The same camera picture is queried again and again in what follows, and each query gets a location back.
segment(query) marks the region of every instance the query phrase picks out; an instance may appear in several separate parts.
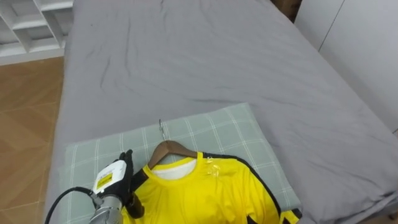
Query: yellow shirt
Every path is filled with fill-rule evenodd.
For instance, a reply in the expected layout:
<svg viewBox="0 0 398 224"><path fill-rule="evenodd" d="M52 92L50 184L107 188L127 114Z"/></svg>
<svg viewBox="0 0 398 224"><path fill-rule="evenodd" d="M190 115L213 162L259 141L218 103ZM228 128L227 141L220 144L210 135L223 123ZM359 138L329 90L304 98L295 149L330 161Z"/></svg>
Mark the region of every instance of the yellow shirt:
<svg viewBox="0 0 398 224"><path fill-rule="evenodd" d="M286 215L280 215L267 185L238 157L198 152L196 159L185 158L152 170L145 166L132 183L145 214L134 220L123 209L124 224L289 221Z"/></svg>

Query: light green plaid cloth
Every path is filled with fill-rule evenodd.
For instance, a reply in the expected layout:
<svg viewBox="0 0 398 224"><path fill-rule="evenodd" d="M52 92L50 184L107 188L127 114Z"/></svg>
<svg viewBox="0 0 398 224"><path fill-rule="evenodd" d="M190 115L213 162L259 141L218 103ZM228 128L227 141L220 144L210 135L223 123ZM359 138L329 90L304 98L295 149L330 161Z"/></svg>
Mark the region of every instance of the light green plaid cloth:
<svg viewBox="0 0 398 224"><path fill-rule="evenodd" d="M282 211L299 207L300 202L247 103L162 124L167 139L178 141L189 149L246 160L268 185ZM71 144L65 151L65 166L59 170L61 190L74 186L91 189L97 173L128 149L133 150L134 171L137 172L147 164L155 147L162 141L157 123ZM168 156L162 163L168 164L180 158ZM59 206L62 212L58 223L87 224L94 212L90 198L79 193L67 195Z"/></svg>

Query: metal hook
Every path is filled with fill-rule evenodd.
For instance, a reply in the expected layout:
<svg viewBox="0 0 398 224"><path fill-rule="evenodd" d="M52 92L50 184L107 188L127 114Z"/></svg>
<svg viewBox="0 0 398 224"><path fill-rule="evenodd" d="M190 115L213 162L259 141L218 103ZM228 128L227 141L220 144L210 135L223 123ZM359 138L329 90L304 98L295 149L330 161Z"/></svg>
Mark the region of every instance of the metal hook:
<svg viewBox="0 0 398 224"><path fill-rule="evenodd" d="M162 125L162 120L161 119L159 119L159 131L162 132L163 140L166 141L166 137L164 135L164 129L163 129L163 125Z"/></svg>

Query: white bookshelf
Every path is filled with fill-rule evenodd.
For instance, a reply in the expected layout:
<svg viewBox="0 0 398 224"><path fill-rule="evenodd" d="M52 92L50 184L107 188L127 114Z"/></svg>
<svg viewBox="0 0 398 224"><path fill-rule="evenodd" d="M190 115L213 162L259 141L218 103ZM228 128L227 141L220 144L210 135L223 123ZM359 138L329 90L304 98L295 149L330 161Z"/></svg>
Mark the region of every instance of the white bookshelf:
<svg viewBox="0 0 398 224"><path fill-rule="evenodd" d="M73 0L0 0L0 65L63 55Z"/></svg>

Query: white wardrobe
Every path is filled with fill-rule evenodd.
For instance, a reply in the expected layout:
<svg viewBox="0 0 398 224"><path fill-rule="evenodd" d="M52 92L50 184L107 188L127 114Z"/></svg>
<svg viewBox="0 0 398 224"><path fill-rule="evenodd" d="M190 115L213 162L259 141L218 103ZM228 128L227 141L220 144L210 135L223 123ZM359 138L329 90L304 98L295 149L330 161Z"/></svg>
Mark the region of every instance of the white wardrobe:
<svg viewBox="0 0 398 224"><path fill-rule="evenodd" d="M0 65L63 55L73 0L0 0Z"/></svg>
<svg viewBox="0 0 398 224"><path fill-rule="evenodd" d="M303 0L295 25L396 131L398 0Z"/></svg>

